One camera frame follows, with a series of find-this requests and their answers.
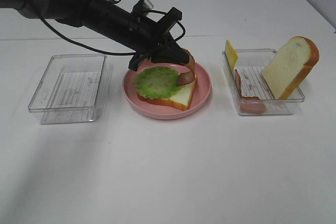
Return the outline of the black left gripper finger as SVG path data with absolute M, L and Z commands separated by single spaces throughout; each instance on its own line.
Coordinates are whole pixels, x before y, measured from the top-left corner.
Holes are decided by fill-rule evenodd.
M 151 53 L 152 63 L 174 63 L 184 65 L 189 63 L 189 54 L 177 43 L 163 46 Z

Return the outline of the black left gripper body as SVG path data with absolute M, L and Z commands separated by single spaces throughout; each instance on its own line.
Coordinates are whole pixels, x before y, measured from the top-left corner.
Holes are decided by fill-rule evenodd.
M 182 19 L 182 12 L 175 7 L 167 13 L 156 11 L 163 16 L 158 21 L 147 17 L 151 10 L 147 7 L 134 7 L 128 24 L 128 47 L 135 51 L 129 62 L 129 69 L 137 71 L 140 64 L 151 59 L 151 53 L 163 46 L 176 43 L 170 34 L 171 28 Z

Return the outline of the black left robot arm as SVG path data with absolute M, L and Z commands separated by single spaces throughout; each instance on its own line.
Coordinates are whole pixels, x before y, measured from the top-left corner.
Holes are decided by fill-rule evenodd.
M 171 28 L 180 24 L 182 13 L 171 8 L 154 21 L 148 18 L 153 12 L 149 0 L 139 0 L 131 12 L 120 8 L 115 0 L 1 0 L 1 8 L 15 9 L 43 23 L 53 19 L 72 27 L 87 27 L 130 48 L 129 69 L 133 71 L 146 59 L 188 68 L 194 65 L 190 54 L 170 34 Z

